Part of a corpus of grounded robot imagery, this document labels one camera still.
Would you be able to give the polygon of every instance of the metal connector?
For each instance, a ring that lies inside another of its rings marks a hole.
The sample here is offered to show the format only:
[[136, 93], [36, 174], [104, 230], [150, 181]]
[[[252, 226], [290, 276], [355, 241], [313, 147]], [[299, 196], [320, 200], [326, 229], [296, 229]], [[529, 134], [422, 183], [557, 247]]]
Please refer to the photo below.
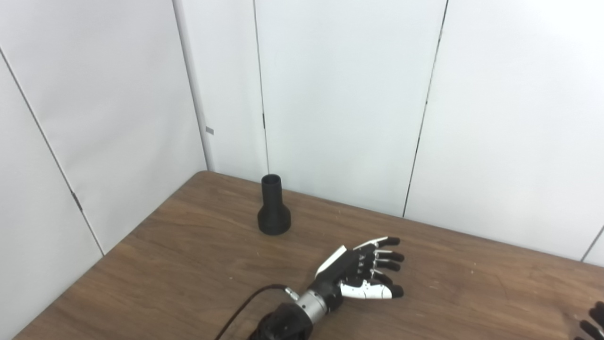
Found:
[[298, 293], [294, 292], [293, 289], [291, 289], [290, 287], [285, 288], [285, 292], [289, 295], [290, 298], [292, 298], [292, 300], [294, 301], [298, 301], [298, 299], [300, 298], [300, 295], [298, 295]]

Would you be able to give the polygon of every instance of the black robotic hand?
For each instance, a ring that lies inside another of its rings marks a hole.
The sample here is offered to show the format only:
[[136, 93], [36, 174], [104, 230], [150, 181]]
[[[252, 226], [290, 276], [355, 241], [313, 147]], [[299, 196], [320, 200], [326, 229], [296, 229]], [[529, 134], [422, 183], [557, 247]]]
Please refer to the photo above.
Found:
[[391, 299], [403, 296], [403, 288], [379, 269], [398, 272], [405, 257], [384, 246], [397, 246], [400, 239], [381, 237], [367, 241], [352, 250], [341, 246], [317, 270], [314, 286], [325, 282], [336, 287], [342, 297], [356, 299]]
[[[598, 323], [601, 328], [604, 328], [604, 302], [598, 301], [596, 306], [590, 309], [590, 317]], [[589, 321], [583, 320], [579, 324], [585, 333], [589, 334], [595, 340], [604, 340], [604, 332], [592, 325]], [[576, 337], [574, 340], [584, 340], [581, 337]]]
[[400, 239], [381, 237], [353, 249], [341, 246], [323, 262], [308, 289], [298, 295], [286, 289], [294, 303], [283, 303], [266, 315], [249, 340], [306, 340], [313, 325], [336, 310], [344, 297], [392, 299], [403, 296], [403, 288], [378, 269], [400, 270], [405, 258], [381, 249], [397, 246]]

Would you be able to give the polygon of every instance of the black vase-shaped object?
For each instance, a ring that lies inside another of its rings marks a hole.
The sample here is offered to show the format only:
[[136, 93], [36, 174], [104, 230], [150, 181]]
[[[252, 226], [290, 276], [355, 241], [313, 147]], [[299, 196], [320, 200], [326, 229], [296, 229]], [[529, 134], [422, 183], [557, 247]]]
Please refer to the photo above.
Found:
[[281, 235], [292, 225], [292, 214], [283, 204], [281, 177], [270, 174], [262, 177], [262, 200], [258, 211], [258, 227], [266, 235]]

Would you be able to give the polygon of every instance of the white wall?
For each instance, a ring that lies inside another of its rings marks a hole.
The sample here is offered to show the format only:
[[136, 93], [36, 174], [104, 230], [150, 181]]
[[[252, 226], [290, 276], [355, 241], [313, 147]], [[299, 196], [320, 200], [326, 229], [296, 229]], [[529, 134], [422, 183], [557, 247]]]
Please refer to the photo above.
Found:
[[602, 13], [449, 3], [406, 218], [583, 256], [604, 224]]
[[253, 1], [175, 0], [175, 8], [208, 165], [260, 181], [268, 169]]
[[11, 339], [101, 252], [2, 57], [0, 188], [0, 339]]
[[401, 216], [445, 0], [256, 6], [271, 172]]
[[205, 169], [170, 0], [0, 1], [0, 47], [105, 252]]

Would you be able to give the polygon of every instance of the wood grain surface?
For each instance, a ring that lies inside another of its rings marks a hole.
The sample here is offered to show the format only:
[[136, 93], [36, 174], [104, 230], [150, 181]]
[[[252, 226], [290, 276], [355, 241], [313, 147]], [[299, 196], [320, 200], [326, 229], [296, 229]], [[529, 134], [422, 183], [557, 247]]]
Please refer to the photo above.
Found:
[[[213, 339], [257, 288], [302, 292], [341, 244], [400, 237], [405, 289], [348, 299], [311, 339], [572, 339], [604, 299], [604, 269], [331, 201], [284, 193], [292, 228], [260, 233], [260, 185], [200, 172], [16, 339]], [[266, 292], [223, 339], [245, 339], [286, 297]]]

